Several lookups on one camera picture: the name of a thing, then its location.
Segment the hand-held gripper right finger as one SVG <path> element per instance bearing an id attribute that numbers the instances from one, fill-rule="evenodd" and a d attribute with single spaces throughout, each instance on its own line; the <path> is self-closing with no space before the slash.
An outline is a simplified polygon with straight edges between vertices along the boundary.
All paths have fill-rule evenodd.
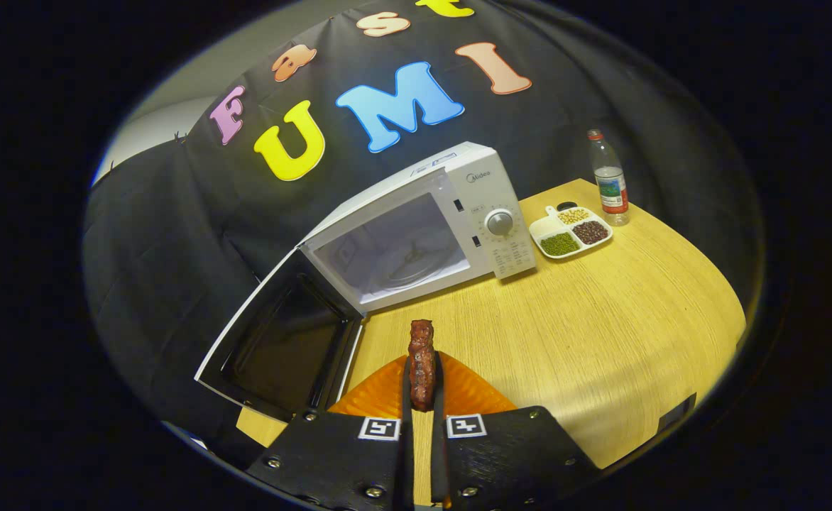
<path id="1" fill-rule="evenodd" d="M 430 497 L 445 510 L 549 510 L 601 469 L 542 405 L 516 407 L 437 353 Z"/>

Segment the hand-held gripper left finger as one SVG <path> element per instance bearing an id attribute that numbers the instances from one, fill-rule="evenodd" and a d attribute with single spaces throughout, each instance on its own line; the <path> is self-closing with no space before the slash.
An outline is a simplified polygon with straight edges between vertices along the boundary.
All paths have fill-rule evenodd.
<path id="1" fill-rule="evenodd" d="M 397 357 L 333 407 L 299 411 L 247 475 L 319 510 L 412 510 L 408 371 Z"/>

